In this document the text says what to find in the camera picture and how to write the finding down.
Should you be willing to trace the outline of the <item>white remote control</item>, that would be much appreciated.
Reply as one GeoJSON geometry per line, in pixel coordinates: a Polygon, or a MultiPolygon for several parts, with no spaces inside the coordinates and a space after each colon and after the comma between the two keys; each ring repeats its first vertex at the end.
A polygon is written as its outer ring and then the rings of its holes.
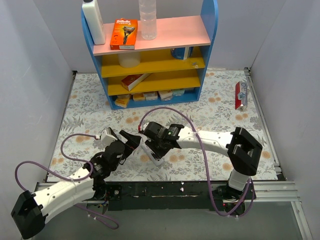
{"type": "Polygon", "coordinates": [[[146,155],[150,158],[155,166],[160,166],[164,162],[164,159],[157,157],[156,154],[145,143],[141,145],[141,148],[144,150],[146,155]]]}

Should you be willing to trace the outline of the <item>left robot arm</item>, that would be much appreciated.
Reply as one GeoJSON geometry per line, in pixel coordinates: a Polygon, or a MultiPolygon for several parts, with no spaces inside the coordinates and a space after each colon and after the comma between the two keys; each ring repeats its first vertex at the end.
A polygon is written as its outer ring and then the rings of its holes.
{"type": "Polygon", "coordinates": [[[103,199],[106,194],[105,179],[122,165],[140,145],[141,137],[121,130],[122,141],[108,127],[101,135],[94,136],[105,145],[104,151],[96,153],[89,161],[68,177],[49,187],[31,192],[27,189],[18,196],[11,211],[22,238],[37,235],[52,218],[68,208],[94,198],[103,199]]]}

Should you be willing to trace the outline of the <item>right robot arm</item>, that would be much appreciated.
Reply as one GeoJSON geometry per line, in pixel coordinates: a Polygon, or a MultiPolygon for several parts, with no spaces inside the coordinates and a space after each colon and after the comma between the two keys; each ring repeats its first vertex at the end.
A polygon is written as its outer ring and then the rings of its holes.
{"type": "Polygon", "coordinates": [[[227,195],[237,199],[245,192],[250,177],[257,174],[262,145],[244,128],[233,132],[193,131],[181,124],[166,128],[154,121],[145,123],[140,133],[146,137],[144,150],[160,163],[171,149],[202,149],[229,157],[233,170],[226,186],[227,195]]]}

